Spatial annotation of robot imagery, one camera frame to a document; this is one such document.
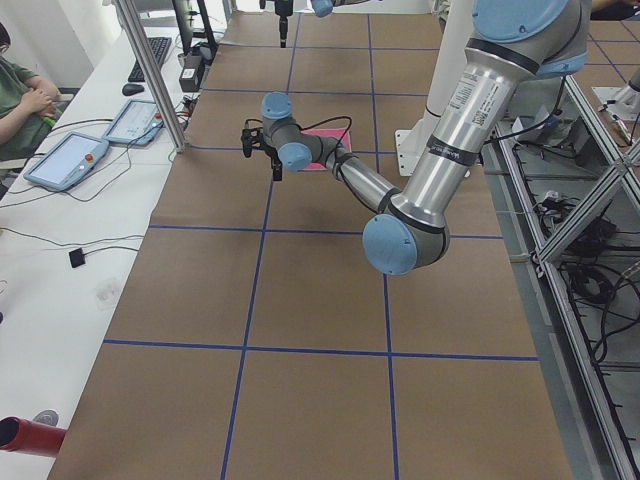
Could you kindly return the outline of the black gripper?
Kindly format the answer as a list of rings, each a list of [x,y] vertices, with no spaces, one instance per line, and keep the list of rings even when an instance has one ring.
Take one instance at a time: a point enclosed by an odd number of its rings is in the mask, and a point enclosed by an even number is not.
[[[262,10],[265,10],[269,2],[273,4],[275,14],[279,16],[279,42],[280,47],[285,48],[287,46],[288,37],[288,17],[291,17],[294,13],[294,1],[259,0],[259,7]]]
[[[277,151],[270,146],[263,133],[262,121],[258,119],[246,119],[241,133],[243,154],[250,158],[253,151],[263,151],[271,159],[272,179],[282,180],[282,164],[279,162]]]

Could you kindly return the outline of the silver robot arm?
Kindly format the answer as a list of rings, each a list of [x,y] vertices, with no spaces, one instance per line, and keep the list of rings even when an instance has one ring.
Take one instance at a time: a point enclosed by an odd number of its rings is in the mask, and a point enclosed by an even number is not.
[[[343,182],[375,214],[362,242],[380,272],[403,275],[433,264],[449,246],[447,206],[519,84],[565,77],[584,65],[591,10],[589,1],[473,2],[464,12],[471,26],[466,65],[403,189],[341,140],[305,132],[282,92],[267,94],[258,127],[243,129],[243,153],[264,151],[274,170],[318,163]]]
[[[313,13],[323,18],[333,12],[337,7],[364,3],[365,0],[311,0]],[[278,16],[280,47],[287,46],[289,18],[294,13],[294,2],[291,0],[259,0],[259,8],[266,10],[269,3],[273,4],[274,12]]]

